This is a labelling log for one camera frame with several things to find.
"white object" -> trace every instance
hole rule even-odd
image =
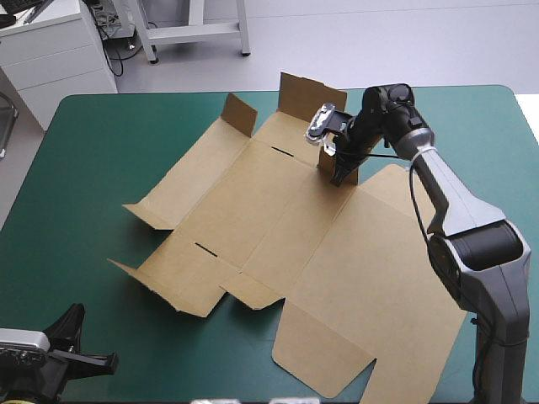
[[[539,143],[539,94],[517,94],[516,100]]]
[[[136,31],[141,38],[144,52],[149,61],[157,61],[155,45],[182,44],[205,40],[239,38],[242,54],[251,53],[248,39],[245,0],[236,0],[237,22],[204,24],[204,0],[189,0],[189,25],[183,27],[152,28],[148,25],[141,0],[128,0]]]
[[[47,130],[68,95],[117,93],[101,38],[79,0],[55,0],[31,24],[0,29],[0,67]]]

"cardboard flap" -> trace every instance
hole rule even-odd
[[[273,360],[322,396],[337,396],[373,359],[323,322],[285,302]]]
[[[310,122],[324,103],[335,104],[343,111],[346,92],[335,90],[304,77],[280,74],[279,111]]]
[[[207,316],[207,313],[205,312],[204,309],[200,310],[200,308],[194,307],[188,301],[185,301],[178,294],[176,294],[174,290],[171,290],[167,286],[160,284],[158,281],[156,281],[152,277],[144,274],[143,272],[139,272],[134,268],[124,265],[123,263],[119,263],[113,259],[109,259],[108,261],[112,263],[113,265],[115,265],[116,267],[123,269],[126,273],[128,273],[130,276],[138,280],[141,284],[144,284],[144,286],[146,286],[149,290],[151,290],[155,294],[161,296],[176,311],[183,311],[185,313],[189,313],[189,314],[192,314],[195,316],[201,316],[201,317]]]
[[[138,204],[122,205],[133,215],[137,216],[142,221],[153,227],[155,230],[172,230],[174,223],[167,222],[159,217],[155,212],[148,209],[146,201],[143,199]]]
[[[256,109],[251,108],[250,105],[244,103],[234,94],[229,93],[221,118],[245,136],[251,137],[256,123],[256,115]]]
[[[124,207],[155,229],[173,230],[230,167],[248,141],[242,132],[218,118],[148,195],[139,203]]]
[[[137,270],[110,260],[177,311],[206,317],[225,291],[219,284],[239,270],[174,231]]]
[[[221,284],[221,287],[253,310],[261,310],[284,299],[265,284],[241,273]]]

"flattened cardboard box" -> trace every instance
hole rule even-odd
[[[115,264],[196,316],[225,291],[254,309],[285,297],[273,353],[284,369],[332,397],[376,359],[362,402],[428,402],[464,313],[429,265],[402,168],[340,188],[323,154],[317,169],[307,122],[345,100],[283,74],[279,109],[249,139],[256,112],[230,94],[163,180],[125,206],[171,235],[139,269]]]

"metal frame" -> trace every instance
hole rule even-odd
[[[223,40],[239,38],[242,42],[242,54],[251,54],[248,39],[247,15],[245,0],[236,0],[237,22],[204,24],[204,1],[189,0],[189,24],[181,27],[152,28],[141,0],[128,0],[133,24],[141,38],[146,58],[151,63],[157,63],[156,45],[183,44],[208,40]]]

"gray floor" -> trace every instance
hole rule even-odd
[[[123,93],[275,90],[279,72],[337,88],[504,84],[539,93],[539,0],[245,0],[252,55],[235,40],[161,46],[125,63]],[[207,0],[205,18],[235,18],[235,0]],[[148,0],[148,18],[177,24],[181,1]],[[0,161],[0,227],[43,132],[0,72],[21,115]]]

